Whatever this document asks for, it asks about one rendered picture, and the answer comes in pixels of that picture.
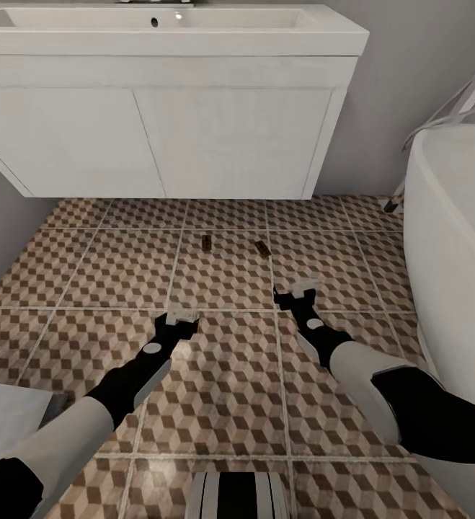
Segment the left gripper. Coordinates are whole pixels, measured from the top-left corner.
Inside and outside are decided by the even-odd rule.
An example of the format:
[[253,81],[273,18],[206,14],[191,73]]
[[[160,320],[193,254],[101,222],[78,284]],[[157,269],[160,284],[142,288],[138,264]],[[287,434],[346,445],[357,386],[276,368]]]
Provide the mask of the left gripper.
[[179,322],[175,324],[175,326],[169,326],[167,321],[168,314],[162,314],[162,319],[158,320],[155,323],[155,337],[162,333],[171,334],[176,340],[176,346],[180,340],[191,340],[193,334],[198,332],[198,322],[195,321],[194,324]]

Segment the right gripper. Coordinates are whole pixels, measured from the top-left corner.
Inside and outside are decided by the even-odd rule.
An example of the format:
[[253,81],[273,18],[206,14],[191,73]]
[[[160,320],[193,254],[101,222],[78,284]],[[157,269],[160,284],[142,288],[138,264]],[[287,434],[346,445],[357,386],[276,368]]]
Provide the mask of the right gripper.
[[274,302],[280,304],[280,308],[282,311],[291,310],[293,315],[295,311],[302,306],[312,307],[315,304],[315,291],[314,290],[305,290],[303,298],[294,298],[294,295],[291,293],[284,293],[282,295],[278,295],[278,292],[274,293]]

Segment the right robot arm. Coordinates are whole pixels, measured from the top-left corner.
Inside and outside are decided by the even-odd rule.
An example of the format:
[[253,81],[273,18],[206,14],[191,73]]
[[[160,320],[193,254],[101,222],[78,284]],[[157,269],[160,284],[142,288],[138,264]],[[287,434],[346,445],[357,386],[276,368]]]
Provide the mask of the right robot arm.
[[448,393],[423,368],[328,327],[314,311],[321,279],[295,282],[274,302],[291,310],[298,343],[327,368],[389,445],[403,446],[475,519],[475,404]]

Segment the robot trunk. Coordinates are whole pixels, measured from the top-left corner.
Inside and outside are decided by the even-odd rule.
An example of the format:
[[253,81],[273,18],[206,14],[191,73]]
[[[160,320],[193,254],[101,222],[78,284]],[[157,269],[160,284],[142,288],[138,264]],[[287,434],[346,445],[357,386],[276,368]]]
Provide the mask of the robot trunk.
[[196,472],[185,519],[290,519],[279,473]]

